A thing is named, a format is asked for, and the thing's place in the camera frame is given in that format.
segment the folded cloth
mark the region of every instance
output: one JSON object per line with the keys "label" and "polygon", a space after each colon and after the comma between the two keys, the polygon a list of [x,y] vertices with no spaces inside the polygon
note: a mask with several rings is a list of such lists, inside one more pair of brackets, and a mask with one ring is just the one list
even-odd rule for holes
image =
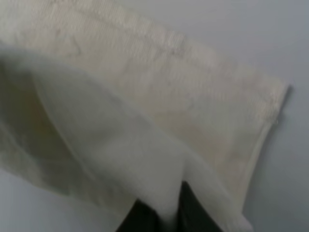
{"label": "folded cloth", "polygon": [[182,181],[223,231],[251,231],[211,167],[96,78],[0,46],[1,166],[125,217],[135,199],[175,224]]}

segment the black object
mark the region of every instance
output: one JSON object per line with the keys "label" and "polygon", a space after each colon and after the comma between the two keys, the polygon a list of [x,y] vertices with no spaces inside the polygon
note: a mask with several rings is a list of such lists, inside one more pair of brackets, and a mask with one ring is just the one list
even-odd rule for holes
{"label": "black object", "polygon": [[[222,232],[200,205],[188,183],[180,193],[177,232]],[[116,232],[163,232],[157,213],[141,201],[136,201]]]}

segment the fabric fold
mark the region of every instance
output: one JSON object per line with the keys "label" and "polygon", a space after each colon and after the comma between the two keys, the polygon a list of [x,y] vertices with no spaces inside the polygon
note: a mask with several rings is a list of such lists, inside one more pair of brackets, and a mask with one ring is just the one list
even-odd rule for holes
{"label": "fabric fold", "polygon": [[200,156],[95,78],[6,46],[0,69],[2,135],[10,143],[1,158],[8,171],[123,218],[140,199],[168,226],[184,180],[220,228],[251,231]]}
{"label": "fabric fold", "polygon": [[135,104],[215,169],[242,210],[285,83],[113,0],[1,0],[0,14],[1,40],[87,71]]}

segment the gray background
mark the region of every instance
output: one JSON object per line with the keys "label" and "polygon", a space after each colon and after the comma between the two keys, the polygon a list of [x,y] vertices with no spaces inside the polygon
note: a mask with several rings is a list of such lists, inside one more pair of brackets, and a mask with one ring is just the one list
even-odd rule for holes
{"label": "gray background", "polygon": [[[257,232],[308,232],[309,1],[118,1],[293,86],[257,164],[244,213]],[[109,232],[117,223],[104,210],[0,171],[1,232]]]}

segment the white towel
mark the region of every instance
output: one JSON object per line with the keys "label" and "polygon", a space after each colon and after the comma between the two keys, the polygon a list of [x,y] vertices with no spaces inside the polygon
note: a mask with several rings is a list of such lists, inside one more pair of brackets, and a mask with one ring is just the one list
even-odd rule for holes
{"label": "white towel", "polygon": [[0,15],[3,41],[93,74],[199,154],[241,211],[285,84],[110,0],[0,0]]}

